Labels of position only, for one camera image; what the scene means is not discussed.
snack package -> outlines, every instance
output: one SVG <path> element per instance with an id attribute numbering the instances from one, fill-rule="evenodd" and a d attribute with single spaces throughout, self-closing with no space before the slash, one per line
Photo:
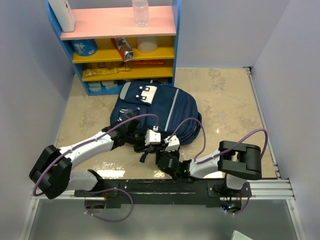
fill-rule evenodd
<path id="1" fill-rule="evenodd" d="M 111 38 L 124 62 L 134 59 L 134 51 L 124 37 Z"/>
<path id="2" fill-rule="evenodd" d="M 85 65 L 83 76 L 95 77 L 130 71 L 123 62 L 92 62 Z"/>

robotic arm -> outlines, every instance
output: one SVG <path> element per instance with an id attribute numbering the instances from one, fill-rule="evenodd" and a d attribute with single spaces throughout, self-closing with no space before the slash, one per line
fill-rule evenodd
<path id="1" fill-rule="evenodd" d="M 126 119 L 132 117 L 134 117 L 132 113 L 126 115 Z M 213 153 L 199 158 L 197 161 L 180 162 L 180 143 L 175 135 L 162 139 L 160 133 L 156 132 L 156 128 L 153 129 L 154 131 L 149 129 L 139 133 L 137 132 L 139 122 L 134 119 L 110 131 L 116 125 L 120 125 L 118 122 L 84 141 L 60 149 L 53 145 L 46 147 L 29 174 L 30 179 L 34 183 L 38 183 L 38 187 L 48 199 L 54 199 L 67 190 L 94 192 L 117 187 L 130 193 L 145 193 L 145 196 L 148 193 L 156 192 L 162 194 L 157 199 L 151 198 L 152 196 L 149 194 L 148 200 L 141 195 L 140 198 L 135 198 L 136 204 L 157 204 L 158 199 L 162 199 L 161 204 L 170 204 L 173 196 L 170 197 L 163 193 L 172 193 L 173 191 L 175 194 L 185 194 L 174 204 L 180 202 L 181 204 L 199 204 L 199 201 L 194 202 L 194 195 L 188 194 L 192 193 L 200 197 L 203 196 L 201 197 L 203 204 L 207 207 L 217 207 L 217 201 L 212 203 L 213 198 L 219 200 L 221 197 L 238 197 L 239 193 L 245 197 L 250 193 L 246 191 L 244 183 L 247 180 L 262 178 L 261 149 L 256 145 L 241 143 L 228 153 L 216 156 L 235 145 L 235 142 L 221 141 L 218 149 Z M 155 152 L 157 167 L 169 174 L 172 179 L 102 179 L 93 170 L 72 172 L 76 166 L 86 160 L 98 154 L 112 151 L 125 143 L 134 145 L 134 151 L 137 153 Z M 59 161 L 48 170 L 48 166 L 57 158 Z M 203 179 L 206 175 L 217 171 L 226 173 L 225 178 Z M 76 191 L 75 196 L 77 195 L 83 197 L 88 196 L 88 193 Z"/>

blue shelf frame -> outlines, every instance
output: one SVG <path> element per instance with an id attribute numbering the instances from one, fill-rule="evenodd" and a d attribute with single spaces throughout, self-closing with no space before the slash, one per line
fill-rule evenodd
<path id="1" fill-rule="evenodd" d="M 119 94 L 122 85 L 119 85 L 117 88 L 112 90 L 106 90 L 105 87 L 102 86 L 101 91 L 90 91 L 89 85 L 87 82 L 82 80 L 83 76 L 83 69 L 84 64 L 83 63 L 73 63 L 73 57 L 74 57 L 74 49 L 71 45 L 71 42 L 69 40 L 62 41 L 60 36 L 62 33 L 62 29 L 60 27 L 60 24 L 56 18 L 56 15 L 54 14 L 48 0 L 45 0 L 45 9 L 46 13 L 48 15 L 50 25 L 54 31 L 55 36 L 58 38 L 66 56 L 68 57 L 75 74 L 79 77 L 86 93 L 89 96 L 96 96 L 96 95 L 112 95 L 112 94 Z M 166 83 L 166 85 L 174 86 L 175 85 L 175 76 L 176 76 L 176 65 L 177 65 L 177 56 L 178 56 L 178 40 L 179 40 L 179 31 L 180 31 L 180 15 L 181 15 L 181 0 L 172 0 L 172 11 L 173 11 L 173 17 L 174 17 L 174 24 L 175 24 L 175 30 L 176 35 L 174 37 L 174 60 L 173 60 L 173 77 L 171 78 L 171 81 L 169 83 Z"/>

plastic water bottle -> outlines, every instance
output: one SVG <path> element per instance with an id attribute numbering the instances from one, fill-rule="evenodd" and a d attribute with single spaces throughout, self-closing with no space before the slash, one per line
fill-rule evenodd
<path id="1" fill-rule="evenodd" d="M 145 27 L 149 24 L 148 0 L 132 0 L 134 21 L 138 27 Z"/>

white wall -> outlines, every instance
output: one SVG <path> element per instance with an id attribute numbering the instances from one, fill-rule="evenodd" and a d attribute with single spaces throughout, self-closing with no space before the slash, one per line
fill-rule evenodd
<path id="1" fill-rule="evenodd" d="M 290 0 L 181 0 L 178 67 L 252 66 Z M 129 7 L 131 0 L 69 0 L 72 8 Z M 149 0 L 151 6 L 171 0 Z"/>
<path id="2" fill-rule="evenodd" d="M 0 239 L 18 239 L 30 202 L 29 172 L 53 144 L 73 71 L 44 0 L 0 4 Z"/>
<path id="3" fill-rule="evenodd" d="M 281 176 L 290 177 L 308 239 L 320 236 L 320 1 L 291 0 L 253 66 Z"/>

